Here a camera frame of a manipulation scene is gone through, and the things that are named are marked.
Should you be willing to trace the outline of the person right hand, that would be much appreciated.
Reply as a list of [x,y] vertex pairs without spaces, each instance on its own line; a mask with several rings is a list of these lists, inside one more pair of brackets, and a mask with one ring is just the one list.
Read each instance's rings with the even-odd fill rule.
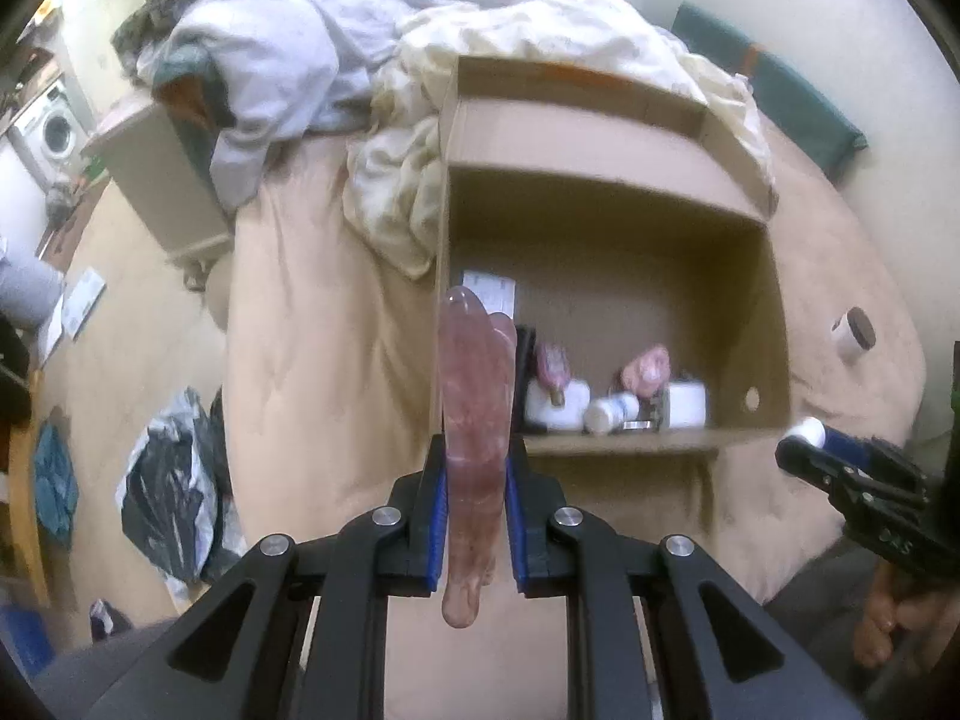
[[907,590],[910,576],[880,561],[861,621],[854,629],[854,661],[875,670],[892,658],[893,634],[921,635],[913,663],[919,671],[931,671],[944,655],[958,628],[958,587]]

